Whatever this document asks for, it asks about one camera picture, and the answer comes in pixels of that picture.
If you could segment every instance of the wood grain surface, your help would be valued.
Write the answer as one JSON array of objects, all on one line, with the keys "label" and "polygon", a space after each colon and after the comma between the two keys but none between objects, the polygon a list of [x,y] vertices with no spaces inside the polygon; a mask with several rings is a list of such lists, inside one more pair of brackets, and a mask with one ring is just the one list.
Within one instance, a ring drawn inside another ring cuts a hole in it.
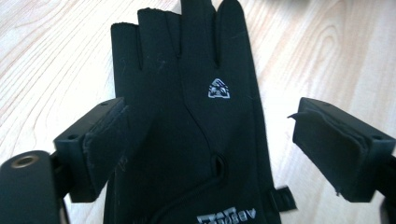
[{"label": "wood grain surface", "polygon": [[[396,1],[240,0],[261,89],[271,166],[298,211],[283,223],[379,223],[371,203],[337,197],[291,142],[301,97],[337,105],[396,136]],[[114,98],[112,23],[137,23],[139,8],[180,12],[177,0],[0,1],[0,163],[52,140]],[[72,223],[101,223],[96,203],[71,204]]]}]

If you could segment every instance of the white logo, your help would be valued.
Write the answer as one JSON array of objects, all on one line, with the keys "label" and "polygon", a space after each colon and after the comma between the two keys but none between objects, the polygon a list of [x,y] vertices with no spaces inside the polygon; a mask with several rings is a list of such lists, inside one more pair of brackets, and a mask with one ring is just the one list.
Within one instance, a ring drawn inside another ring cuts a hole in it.
[{"label": "white logo", "polygon": [[209,98],[221,97],[224,99],[230,99],[230,93],[228,87],[219,78],[216,78],[209,86]]},{"label": "white logo", "polygon": [[246,222],[256,217],[256,209],[242,210],[237,212],[235,207],[231,207],[216,214],[198,216],[199,224],[234,224]]}]

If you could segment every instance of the glove label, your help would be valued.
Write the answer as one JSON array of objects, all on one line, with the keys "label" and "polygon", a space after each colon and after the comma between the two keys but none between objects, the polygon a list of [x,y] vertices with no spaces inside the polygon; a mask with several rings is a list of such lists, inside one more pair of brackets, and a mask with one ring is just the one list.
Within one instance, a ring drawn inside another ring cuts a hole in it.
[{"label": "glove label", "polygon": [[256,217],[256,209],[242,210],[237,212],[235,207],[231,207],[216,214],[198,216],[199,224],[236,224],[246,222]]},{"label": "glove label", "polygon": [[227,85],[224,84],[219,78],[216,78],[212,84],[209,86],[209,93],[207,94],[209,98],[223,98],[230,99],[230,93],[228,91]]}]

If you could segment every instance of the glove finger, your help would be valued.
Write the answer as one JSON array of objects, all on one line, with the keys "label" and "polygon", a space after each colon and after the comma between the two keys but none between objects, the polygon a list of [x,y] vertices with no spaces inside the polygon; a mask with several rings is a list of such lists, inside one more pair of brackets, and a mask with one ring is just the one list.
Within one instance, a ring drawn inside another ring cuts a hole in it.
[{"label": "glove finger", "polygon": [[141,48],[139,28],[130,23],[116,23],[111,26],[113,49],[114,82],[116,96],[129,95],[131,84],[141,73]]},{"label": "glove finger", "polygon": [[210,0],[181,0],[182,57],[215,61],[214,18]]},{"label": "glove finger", "polygon": [[244,12],[237,0],[224,0],[217,17],[219,66],[231,71],[246,71],[251,51]]},{"label": "glove finger", "polygon": [[142,9],[138,13],[140,41],[142,44],[143,70],[151,74],[163,75],[159,71],[173,66],[177,60],[179,17],[172,12],[158,9]]}]

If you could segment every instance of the black glove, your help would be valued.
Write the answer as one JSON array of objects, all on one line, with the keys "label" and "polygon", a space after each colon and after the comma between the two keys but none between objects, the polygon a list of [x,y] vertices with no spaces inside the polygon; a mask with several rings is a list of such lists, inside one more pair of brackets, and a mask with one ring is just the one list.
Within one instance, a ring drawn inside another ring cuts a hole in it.
[{"label": "black glove", "polygon": [[134,132],[105,223],[280,223],[239,3],[216,13],[184,0],[182,16],[143,9],[138,19],[112,27],[116,94]]}]

